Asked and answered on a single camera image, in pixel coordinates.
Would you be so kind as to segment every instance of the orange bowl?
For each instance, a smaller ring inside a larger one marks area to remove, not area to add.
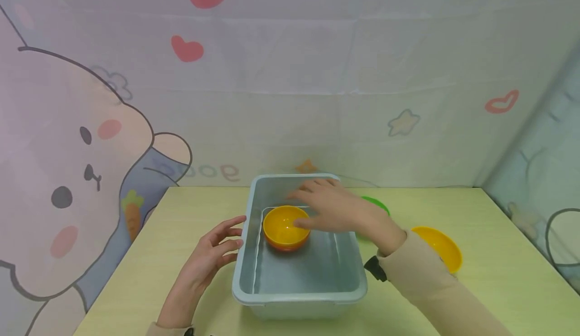
[[[266,214],[263,229],[268,244],[285,252],[295,251],[304,245],[310,230],[295,227],[294,220],[298,218],[308,218],[308,214],[298,207],[287,205]]]
[[[425,243],[430,245],[439,254],[451,274],[454,274],[461,268],[461,264],[463,263],[461,250],[450,237],[437,229],[427,226],[417,226],[411,230],[417,233]]]

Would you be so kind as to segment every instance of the gray plastic bin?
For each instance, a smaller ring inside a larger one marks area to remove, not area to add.
[[[272,249],[262,233],[262,221],[277,206],[313,210],[286,196],[309,178],[333,178],[329,173],[312,175],[263,175],[252,182],[232,291],[243,305],[262,319],[332,318],[367,293],[358,242],[354,233],[313,230],[298,251]]]

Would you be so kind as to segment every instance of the right hand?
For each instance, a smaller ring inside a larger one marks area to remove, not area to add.
[[[407,238],[385,210],[352,194],[338,180],[307,180],[288,198],[298,199],[318,213],[316,217],[294,221],[298,228],[358,232],[373,241],[384,255],[394,252]]]

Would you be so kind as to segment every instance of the orange star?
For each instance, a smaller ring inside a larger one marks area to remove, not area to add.
[[[295,169],[300,173],[314,173],[318,171],[318,168],[312,164],[310,158],[302,163],[302,165],[295,167]]]

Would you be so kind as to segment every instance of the sleeve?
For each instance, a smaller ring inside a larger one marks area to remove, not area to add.
[[[155,322],[149,325],[145,336],[194,336],[193,326],[186,328],[160,328]]]
[[[389,256],[377,254],[387,278],[442,336],[511,336],[417,234]]]

